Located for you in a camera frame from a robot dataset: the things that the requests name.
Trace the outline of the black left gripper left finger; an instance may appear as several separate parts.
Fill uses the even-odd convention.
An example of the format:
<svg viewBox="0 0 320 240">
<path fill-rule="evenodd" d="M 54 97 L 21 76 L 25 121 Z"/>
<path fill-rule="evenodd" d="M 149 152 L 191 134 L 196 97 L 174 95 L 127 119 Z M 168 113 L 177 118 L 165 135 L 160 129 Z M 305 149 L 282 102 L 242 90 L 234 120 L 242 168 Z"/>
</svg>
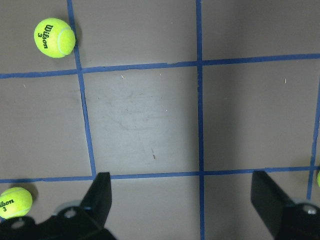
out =
<svg viewBox="0 0 320 240">
<path fill-rule="evenodd" d="M 105 227 L 111 210 L 111 176 L 109 172 L 100 172 L 96 175 L 79 206 L 99 227 Z"/>
</svg>

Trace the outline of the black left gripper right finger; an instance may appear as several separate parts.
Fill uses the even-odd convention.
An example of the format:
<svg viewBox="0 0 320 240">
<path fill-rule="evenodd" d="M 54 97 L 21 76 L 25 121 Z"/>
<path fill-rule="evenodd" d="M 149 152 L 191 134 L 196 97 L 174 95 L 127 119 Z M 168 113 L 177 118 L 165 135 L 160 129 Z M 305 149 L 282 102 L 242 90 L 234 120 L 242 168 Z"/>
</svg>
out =
<svg viewBox="0 0 320 240">
<path fill-rule="evenodd" d="M 296 205 L 282 188 L 262 170 L 255 170 L 252 173 L 250 200 L 273 237 L 276 237 L 281 231 L 285 209 Z"/>
</svg>

